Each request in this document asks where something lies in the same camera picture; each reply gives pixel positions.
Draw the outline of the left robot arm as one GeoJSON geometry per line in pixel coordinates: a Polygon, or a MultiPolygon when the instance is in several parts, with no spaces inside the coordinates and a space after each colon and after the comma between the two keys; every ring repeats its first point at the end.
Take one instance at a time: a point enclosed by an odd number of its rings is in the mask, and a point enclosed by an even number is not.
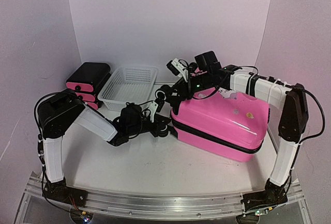
{"type": "Polygon", "coordinates": [[[169,134],[171,119],[159,114],[162,104],[162,97],[149,101],[147,108],[142,104],[126,103],[120,115],[111,121],[71,89],[39,99],[34,107],[34,118],[39,130],[43,197],[73,207],[83,207],[86,203],[87,191],[68,186],[63,168],[63,151],[67,148],[64,142],[73,139],[75,128],[90,132],[97,140],[115,147],[144,133],[163,138],[169,134]]]}

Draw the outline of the black pink drawer organizer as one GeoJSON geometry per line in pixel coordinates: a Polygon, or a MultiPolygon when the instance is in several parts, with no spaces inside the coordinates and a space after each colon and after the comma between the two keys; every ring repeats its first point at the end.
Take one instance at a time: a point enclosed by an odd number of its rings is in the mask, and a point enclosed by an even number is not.
{"type": "Polygon", "coordinates": [[[85,62],[67,80],[67,88],[98,110],[102,102],[98,94],[111,76],[111,67],[107,63],[85,62]]]}

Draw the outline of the white plastic mesh basket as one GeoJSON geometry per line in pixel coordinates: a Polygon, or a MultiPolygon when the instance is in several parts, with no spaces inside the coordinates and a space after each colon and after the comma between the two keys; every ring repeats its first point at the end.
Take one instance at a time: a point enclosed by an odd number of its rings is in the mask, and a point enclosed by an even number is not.
{"type": "Polygon", "coordinates": [[[151,94],[157,74],[155,67],[119,67],[102,87],[98,100],[110,111],[121,111],[127,102],[144,103],[151,94]]]}

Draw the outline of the pink hard-shell suitcase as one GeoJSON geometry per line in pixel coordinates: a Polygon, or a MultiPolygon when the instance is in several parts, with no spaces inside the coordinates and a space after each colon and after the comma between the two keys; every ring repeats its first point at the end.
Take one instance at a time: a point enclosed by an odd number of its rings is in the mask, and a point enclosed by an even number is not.
{"type": "Polygon", "coordinates": [[[178,140],[204,151],[239,162],[249,161],[262,146],[267,133],[269,104],[263,100],[231,91],[230,76],[239,68],[226,66],[228,82],[210,97],[213,89],[179,101],[168,95],[163,85],[156,96],[170,104],[170,118],[178,140]]]}

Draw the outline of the small green circuit board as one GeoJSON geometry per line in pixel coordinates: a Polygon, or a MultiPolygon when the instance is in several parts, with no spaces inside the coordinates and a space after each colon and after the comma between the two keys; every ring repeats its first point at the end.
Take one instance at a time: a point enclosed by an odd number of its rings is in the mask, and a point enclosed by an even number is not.
{"type": "Polygon", "coordinates": [[[83,220],[83,223],[90,223],[90,221],[92,220],[93,218],[93,215],[90,215],[89,213],[85,212],[85,211],[82,211],[80,214],[79,214],[80,218],[83,220]]]}

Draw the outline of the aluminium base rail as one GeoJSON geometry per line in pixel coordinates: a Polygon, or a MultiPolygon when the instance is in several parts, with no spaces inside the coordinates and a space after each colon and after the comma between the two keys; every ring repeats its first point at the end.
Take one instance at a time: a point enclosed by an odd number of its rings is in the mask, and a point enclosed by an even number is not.
{"type": "Polygon", "coordinates": [[[232,223],[311,223],[299,181],[285,188],[280,203],[264,205],[260,192],[195,196],[143,195],[100,190],[87,191],[83,207],[46,200],[44,180],[32,173],[27,181],[15,223],[83,223],[82,211],[93,215],[91,223],[111,220],[158,222],[227,221],[232,223]]]}

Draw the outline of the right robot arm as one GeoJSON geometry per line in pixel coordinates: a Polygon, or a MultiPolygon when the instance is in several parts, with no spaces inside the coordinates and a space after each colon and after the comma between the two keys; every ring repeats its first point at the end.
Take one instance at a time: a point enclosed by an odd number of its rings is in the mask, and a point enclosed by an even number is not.
{"type": "Polygon", "coordinates": [[[286,203],[292,170],[306,140],[311,93],[301,84],[248,72],[245,66],[221,66],[213,51],[197,55],[191,64],[175,58],[167,67],[179,78],[167,96],[174,134],[194,147],[249,161],[262,146],[270,107],[281,112],[271,175],[262,191],[244,194],[242,203],[246,212],[286,203]]]}

